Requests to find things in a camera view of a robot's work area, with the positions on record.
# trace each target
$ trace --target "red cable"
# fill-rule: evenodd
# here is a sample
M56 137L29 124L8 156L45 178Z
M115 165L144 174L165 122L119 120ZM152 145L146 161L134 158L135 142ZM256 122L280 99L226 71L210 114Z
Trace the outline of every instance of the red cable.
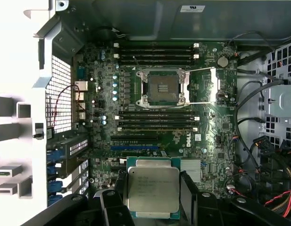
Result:
M266 206L267 204L272 203L275 199L279 199L279 198L281 198L284 194L288 194L288 193L290 193L290 191L286 191L286 192L280 194L279 196L276 196L276 197L270 199L270 200L267 201L264 205Z

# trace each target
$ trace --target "capacitor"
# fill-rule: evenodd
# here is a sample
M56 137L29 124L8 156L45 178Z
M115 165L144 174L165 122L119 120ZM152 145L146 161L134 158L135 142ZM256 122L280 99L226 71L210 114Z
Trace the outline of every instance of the capacitor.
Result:
M216 61L216 65L220 68L225 68L229 65L229 60L227 57L225 56L221 56L220 58L218 58L218 60Z
M207 153L207 149L206 148L201 148L201 151L203 152L203 153Z

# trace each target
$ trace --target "motherboard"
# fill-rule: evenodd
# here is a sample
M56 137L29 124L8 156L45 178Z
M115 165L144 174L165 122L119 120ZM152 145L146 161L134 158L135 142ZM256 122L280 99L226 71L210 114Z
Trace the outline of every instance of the motherboard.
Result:
M127 156L180 157L200 190L224 195L234 145L234 46L88 43L74 58L75 117L91 135L91 186L114 186Z

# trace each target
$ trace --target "connector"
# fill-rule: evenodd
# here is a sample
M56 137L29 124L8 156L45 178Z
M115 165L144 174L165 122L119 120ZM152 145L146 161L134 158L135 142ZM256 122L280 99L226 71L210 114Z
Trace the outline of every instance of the connector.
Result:
M58 200L62 199L62 195L53 195L48 198L48 206L56 203Z
M269 141L267 136L262 136L253 140L253 143L261 150L261 154L275 153L273 144Z
M62 188L62 181L49 181L48 182L48 192L53 193L53 192L60 192Z

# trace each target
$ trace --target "pcie slot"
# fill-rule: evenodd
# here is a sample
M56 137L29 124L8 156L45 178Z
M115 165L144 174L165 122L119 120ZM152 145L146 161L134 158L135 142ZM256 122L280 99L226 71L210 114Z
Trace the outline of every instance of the pcie slot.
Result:
M194 131L194 128L121 128L121 131Z
M138 115L138 114L148 114L148 115L182 115L182 116L194 116L196 112L183 112L183 111L168 111L168 112L162 112L162 111L119 111L119 115Z
M158 136L111 136L111 141L135 141L135 140L158 140Z
M120 51L161 51L161 50L185 50L192 51L191 46L121 46Z
M196 125L195 121L191 121L191 120L121 120L119 122L119 125L134 125L134 124L151 124L151 125L156 125L156 124L165 124L165 125L183 125L183 124L187 124L187 125Z
M168 65L174 65L174 66L194 66L194 61L172 61L172 62L161 62L161 61L138 61L139 65L159 65L159 66L168 66ZM135 61L119 61L120 65L136 65Z
M192 125L189 123L188 125L182 125L180 124L173 124L173 125L161 125L161 123L158 123L157 125L153 125L153 124L143 124L143 125L121 125L120 127L122 128L192 128Z
M111 150L158 150L158 146L111 146Z
M181 116L176 116L176 115L172 115L172 116L164 116L164 115L134 115L134 116L121 116L120 117L121 120L136 120L136 119L155 119L155 120L188 120L188 119L193 119L193 116L185 116L185 117L181 117Z
M121 57L133 56L191 56L189 51L134 51L134 52L120 52Z
M121 61L131 61L132 57L131 56L121 56L120 57ZM153 60L158 60L158 61L188 61L191 60L191 56L139 56L138 61L153 61Z

